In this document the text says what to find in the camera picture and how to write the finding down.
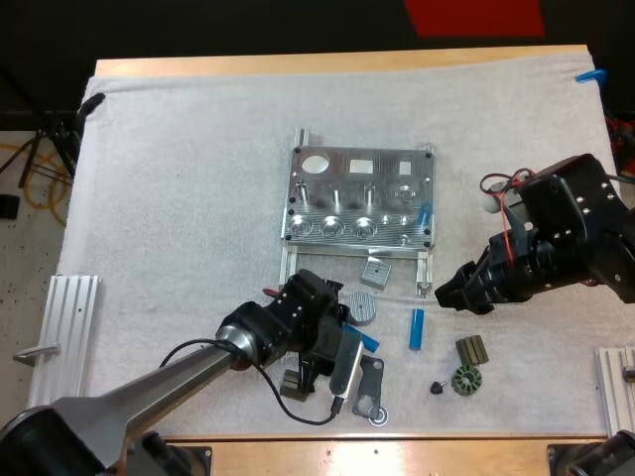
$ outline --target yellow cable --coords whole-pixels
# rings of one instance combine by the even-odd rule
[[[61,173],[58,168],[56,168],[56,170],[58,171],[58,176],[61,177],[64,175],[64,170]],[[57,180],[52,179],[51,182],[49,182],[49,210],[51,211],[51,215],[56,220],[56,222],[59,223],[61,226],[66,227],[65,220],[58,214],[58,211],[56,210],[56,204],[53,202],[53,197],[55,196],[55,193],[56,193],[57,184],[58,184]],[[65,182],[63,182],[61,198],[64,198],[64,196],[66,195],[66,188],[67,188],[67,185]]]
[[[58,176],[63,176],[64,175],[64,169],[62,169],[60,166],[58,166],[56,163],[53,162],[53,157],[55,155],[56,154],[53,153],[53,154],[48,155],[47,157],[44,157],[44,160],[42,162],[40,162],[40,163],[36,163],[36,165],[43,167],[46,164],[51,164],[51,166],[58,173]],[[31,195],[29,193],[29,186],[31,185],[31,176],[32,175],[33,175],[33,173],[31,171],[29,171],[29,173],[27,174],[27,178],[24,180],[24,198],[27,200],[27,203],[29,203],[31,206],[33,206],[37,210],[46,210],[47,208],[51,208],[51,206],[58,205],[58,203],[60,203],[64,199],[64,197],[66,195],[66,191],[68,190],[68,185],[65,182],[63,183],[62,194],[58,198],[53,200],[53,205],[51,205],[51,201],[50,200],[49,200],[49,203],[47,203],[47,204],[35,202],[31,198]]]
[[[20,148],[18,146],[14,146],[13,144],[0,143],[0,149],[15,152],[15,151],[18,151]],[[42,160],[40,163],[36,163],[36,165],[43,167],[46,164],[50,164],[56,170],[58,177],[63,177],[65,175],[64,169],[62,168],[62,166],[59,166],[55,162],[53,162],[53,158],[56,155],[57,155],[57,152],[52,152],[48,154],[47,156],[36,154],[35,157]],[[63,182],[62,194],[58,198],[54,199],[55,190],[56,190],[58,181],[52,178],[51,182],[49,183],[48,203],[44,205],[41,203],[36,203],[29,194],[29,184],[31,183],[31,175],[32,175],[32,171],[29,171],[27,173],[27,177],[25,178],[24,189],[23,189],[24,197],[27,200],[27,203],[29,203],[33,208],[38,210],[46,210],[46,209],[50,210],[51,215],[56,220],[56,222],[59,223],[61,226],[66,226],[66,222],[58,214],[58,211],[56,210],[56,205],[58,205],[64,199],[66,195],[66,191],[68,190],[67,183]]]

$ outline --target gray bracket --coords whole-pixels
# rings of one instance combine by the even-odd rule
[[[364,375],[357,390],[353,413],[365,418],[379,418],[381,407],[381,382],[384,378],[384,361],[364,355],[361,358]]]

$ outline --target green gear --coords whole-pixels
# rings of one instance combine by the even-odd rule
[[[483,376],[473,365],[461,365],[452,375],[452,388],[463,397],[474,393],[483,383]]]

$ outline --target blue plastic piece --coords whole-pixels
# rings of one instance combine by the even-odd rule
[[[577,82],[587,82],[595,79],[600,87],[606,82],[606,69],[594,69],[593,71],[584,72],[575,77]]]
[[[419,226],[426,226],[430,223],[430,204],[424,203],[419,209],[419,218],[417,218],[417,224]]]
[[[359,335],[361,335],[361,343],[364,344],[364,349],[366,349],[368,352],[375,352],[377,350],[377,348],[379,347],[379,342],[377,342],[372,337],[369,337],[368,335],[364,334],[360,330],[357,330],[352,325],[347,324],[346,322],[344,322],[343,328],[344,328],[344,330],[346,330],[348,332],[356,332]]]
[[[424,310],[413,309],[413,321],[410,324],[410,342],[408,343],[410,350],[421,350],[425,321],[426,313]]]

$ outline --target screw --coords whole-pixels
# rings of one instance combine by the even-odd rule
[[[430,393],[433,395],[440,395],[444,392],[444,387],[447,385],[447,382],[433,382],[430,387]]]

